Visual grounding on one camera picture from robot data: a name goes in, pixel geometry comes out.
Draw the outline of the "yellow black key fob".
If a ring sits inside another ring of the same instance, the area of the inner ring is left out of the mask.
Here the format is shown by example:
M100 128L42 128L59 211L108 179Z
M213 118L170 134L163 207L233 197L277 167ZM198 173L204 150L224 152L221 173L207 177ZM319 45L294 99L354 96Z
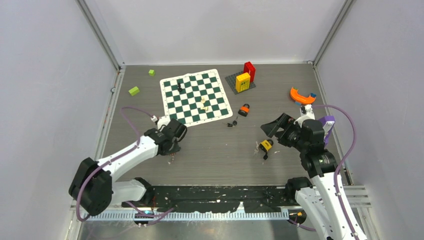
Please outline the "yellow black key fob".
M268 152L273 147L274 141L272 139L265 139L262 142L256 142L254 154L258 154L260 151L264 152L263 160L266 161L268 159Z

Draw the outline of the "black keys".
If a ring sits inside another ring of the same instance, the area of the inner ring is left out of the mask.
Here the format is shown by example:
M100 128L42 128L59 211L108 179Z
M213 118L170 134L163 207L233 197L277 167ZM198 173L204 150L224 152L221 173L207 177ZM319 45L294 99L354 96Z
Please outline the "black keys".
M224 125L228 128L233 128L238 124L238 117L236 117L232 122L224 123Z

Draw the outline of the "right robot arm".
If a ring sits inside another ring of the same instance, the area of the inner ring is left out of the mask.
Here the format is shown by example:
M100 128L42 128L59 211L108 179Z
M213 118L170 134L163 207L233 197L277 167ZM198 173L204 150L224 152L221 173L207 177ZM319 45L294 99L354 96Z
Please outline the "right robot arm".
M265 135L299 151L308 177L294 177L285 185L285 198L300 205L322 240L365 240L349 205L334 155L325 148L323 124L310 116L294 119L282 113L261 125Z

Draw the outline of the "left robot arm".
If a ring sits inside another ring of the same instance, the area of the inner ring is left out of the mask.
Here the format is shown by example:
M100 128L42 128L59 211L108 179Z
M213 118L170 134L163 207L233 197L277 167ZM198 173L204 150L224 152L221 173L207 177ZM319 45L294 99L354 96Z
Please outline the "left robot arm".
M156 127L139 135L129 146L99 160L88 157L80 163L68 193L89 216L99 215L110 205L136 202L148 207L153 202L155 191L145 179L119 181L119 178L146 160L179 152L179 142L188 130L169 116L153 120Z

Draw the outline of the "orange curved toy track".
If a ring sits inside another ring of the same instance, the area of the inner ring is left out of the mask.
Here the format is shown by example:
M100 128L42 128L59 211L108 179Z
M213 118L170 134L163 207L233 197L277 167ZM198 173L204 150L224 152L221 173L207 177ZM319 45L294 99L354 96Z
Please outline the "orange curved toy track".
M292 87L289 91L289 95L291 99L300 105L311 105L315 102L317 95L314 93L310 93L308 96L304 96L299 94L299 91L297 88Z

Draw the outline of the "green white chess mat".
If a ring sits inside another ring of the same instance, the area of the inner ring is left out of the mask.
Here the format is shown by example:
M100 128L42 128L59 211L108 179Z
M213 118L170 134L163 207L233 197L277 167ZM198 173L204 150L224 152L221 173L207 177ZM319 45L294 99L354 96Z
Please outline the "green white chess mat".
M233 116L233 110L217 69L209 69L159 81L164 114L187 127L222 121ZM200 110L209 106L208 112Z

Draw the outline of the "purple white device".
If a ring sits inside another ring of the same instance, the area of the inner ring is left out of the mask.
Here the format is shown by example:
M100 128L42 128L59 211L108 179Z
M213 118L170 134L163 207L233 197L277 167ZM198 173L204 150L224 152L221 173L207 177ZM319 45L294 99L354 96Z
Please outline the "purple white device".
M326 146L329 142L329 137L330 137L330 134L332 132L332 129L334 127L336 120L335 120L334 116L327 115L327 116L320 118L319 121L322 124L322 128L324 130L323 141L324 141L324 145Z

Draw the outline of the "light green block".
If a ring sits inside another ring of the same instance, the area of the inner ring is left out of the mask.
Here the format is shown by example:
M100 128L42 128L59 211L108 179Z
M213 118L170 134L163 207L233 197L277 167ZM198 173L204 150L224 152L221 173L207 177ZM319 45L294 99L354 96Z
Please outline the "light green block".
M128 90L128 93L133 97L140 92L140 89L137 86L132 87Z

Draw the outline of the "yellow building block tower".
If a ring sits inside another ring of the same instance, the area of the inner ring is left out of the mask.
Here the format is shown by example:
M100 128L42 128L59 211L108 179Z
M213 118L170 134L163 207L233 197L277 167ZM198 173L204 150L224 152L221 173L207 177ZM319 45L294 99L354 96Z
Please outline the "yellow building block tower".
M237 93L244 92L250 88L251 76L248 72L237 75L235 78L235 90Z

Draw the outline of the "small green cube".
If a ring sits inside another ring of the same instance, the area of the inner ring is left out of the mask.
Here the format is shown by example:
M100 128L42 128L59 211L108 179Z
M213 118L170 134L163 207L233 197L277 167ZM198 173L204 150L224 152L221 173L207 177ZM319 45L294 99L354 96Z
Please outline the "small green cube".
M154 77L154 76L156 75L156 72L155 72L155 70L150 69L150 70L148 71L148 74L149 74L151 77Z

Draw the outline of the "red building block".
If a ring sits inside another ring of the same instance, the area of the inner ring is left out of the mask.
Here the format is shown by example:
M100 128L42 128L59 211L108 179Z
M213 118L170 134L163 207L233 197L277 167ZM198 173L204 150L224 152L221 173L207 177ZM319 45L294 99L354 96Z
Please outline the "red building block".
M250 75L250 83L253 83L255 79L256 68L250 61L244 63L243 72Z

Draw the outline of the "dark grey building baseplate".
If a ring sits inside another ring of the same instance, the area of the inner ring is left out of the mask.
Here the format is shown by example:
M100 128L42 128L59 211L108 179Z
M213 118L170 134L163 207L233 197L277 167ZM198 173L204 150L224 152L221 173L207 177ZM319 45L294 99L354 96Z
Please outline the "dark grey building baseplate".
M239 72L233 73L233 74L225 77L226 82L228 83L228 85L230 86L231 90L233 91L233 93L235 95L241 93L241 92L237 92L237 90L236 90L236 77L238 75L241 75L242 73L243 73L243 71L239 71ZM255 87L256 87L255 82L251 82L249 84L249 89L248 90L251 90L251 89L253 89Z

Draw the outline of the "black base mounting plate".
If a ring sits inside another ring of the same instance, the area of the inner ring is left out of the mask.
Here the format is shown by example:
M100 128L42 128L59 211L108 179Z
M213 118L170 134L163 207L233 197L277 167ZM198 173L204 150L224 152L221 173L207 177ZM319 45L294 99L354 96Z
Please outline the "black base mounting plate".
M247 213L276 213L280 207L299 205L284 186L277 185L156 185L139 203L177 213L233 213L241 205Z

